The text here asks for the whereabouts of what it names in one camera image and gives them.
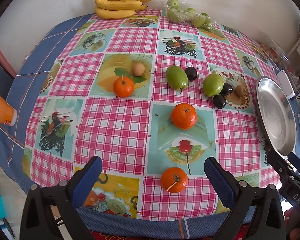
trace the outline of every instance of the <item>tablecloth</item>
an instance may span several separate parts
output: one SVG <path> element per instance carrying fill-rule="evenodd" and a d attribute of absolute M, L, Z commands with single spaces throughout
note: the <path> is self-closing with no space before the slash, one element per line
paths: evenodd
<path fill-rule="evenodd" d="M 177 41 L 186 46 L 171 46 Z M 139 78 L 130 74 L 135 62 L 146 66 Z M 165 78 L 170 65 L 193 66 L 198 78 L 182 93 L 174 91 Z M 210 73 L 220 74 L 234 87 L 243 85 L 246 96 L 229 97 L 224 109 L 215 109 L 202 93 Z M 122 75 L 133 78 L 136 89 L 131 97 L 120 99 L 111 88 Z M 171 229 L 179 227 L 174 220 L 182 220 L 180 227 L 190 238 L 209 236 L 226 210 L 204 174 L 207 157 L 215 157 L 251 186 L 279 184 L 266 163 L 265 137 L 256 117 L 256 82 L 261 75 L 278 82 L 258 43 L 222 24 L 207 31 L 172 23 L 164 12 L 153 9 L 126 19 L 71 19 L 47 34 L 13 83 L 7 101 L 19 116 L 14 127 L 0 125 L 0 165 L 27 192 L 33 182 L 49 187 L 69 179 L 98 155 L 104 170 L 92 189 L 90 209 L 78 210 L 89 229 L 98 230 L 102 223 L 108 227 L 116 220 L 123 225 L 121 219 L 131 218 L 170 221 L 166 225 Z M 170 122 L 177 103 L 193 105 L 198 114 L 197 124 L 186 132 Z M 48 141 L 47 134 L 53 134 Z M 185 138 L 193 148 L 191 175 L 177 149 Z M 160 175 L 172 166 L 189 177 L 178 194 L 160 185 Z M 115 213 L 126 218 L 107 215 Z M 100 218 L 103 222 L 96 225 Z M 160 233 L 167 234 L 150 237 L 179 236 L 164 228 Z M 120 235 L 129 235 L 129 230 L 124 227 Z"/>

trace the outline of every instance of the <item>orange cup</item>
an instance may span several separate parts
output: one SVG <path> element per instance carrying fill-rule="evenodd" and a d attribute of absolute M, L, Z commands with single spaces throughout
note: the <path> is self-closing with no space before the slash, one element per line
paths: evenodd
<path fill-rule="evenodd" d="M 0 97 L 0 123 L 14 126 L 18 111 Z"/>

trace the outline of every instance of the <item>bunch of bananas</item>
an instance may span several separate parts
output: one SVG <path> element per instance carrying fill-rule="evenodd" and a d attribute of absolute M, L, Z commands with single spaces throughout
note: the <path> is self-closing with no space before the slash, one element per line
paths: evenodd
<path fill-rule="evenodd" d="M 95 0 L 96 14 L 103 19 L 126 18 L 136 14 L 136 11 L 147 9 L 143 2 L 151 0 Z"/>

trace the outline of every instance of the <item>metal plate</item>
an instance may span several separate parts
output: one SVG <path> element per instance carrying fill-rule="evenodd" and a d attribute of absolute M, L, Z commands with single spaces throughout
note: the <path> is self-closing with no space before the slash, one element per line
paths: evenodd
<path fill-rule="evenodd" d="M 283 156 L 293 152 L 296 144 L 296 122 L 288 99 L 281 88 L 269 77 L 257 83 L 258 110 L 266 139 Z"/>

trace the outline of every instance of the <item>orange fruit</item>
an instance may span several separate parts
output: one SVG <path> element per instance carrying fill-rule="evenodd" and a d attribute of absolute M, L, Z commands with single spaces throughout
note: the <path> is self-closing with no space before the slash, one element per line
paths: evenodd
<path fill-rule="evenodd" d="M 172 167 L 166 169 L 161 175 L 161 186 L 163 189 L 167 190 L 171 185 L 175 182 L 176 184 L 173 185 L 169 190 L 170 193 L 178 193 L 181 190 L 185 189 L 187 185 L 188 176 L 183 171 L 183 169 L 178 167 Z"/>
<path fill-rule="evenodd" d="M 126 98 L 133 93 L 134 82 L 128 77 L 119 77 L 113 82 L 112 88 L 116 96 Z"/>
<path fill-rule="evenodd" d="M 190 104 L 181 103 L 173 108 L 170 119 L 176 127 L 187 130 L 197 122 L 197 112 Z"/>
<path fill-rule="evenodd" d="M 89 195 L 86 198 L 86 201 L 84 202 L 83 206 L 93 206 L 97 203 L 99 197 L 94 191 L 90 191 Z"/>

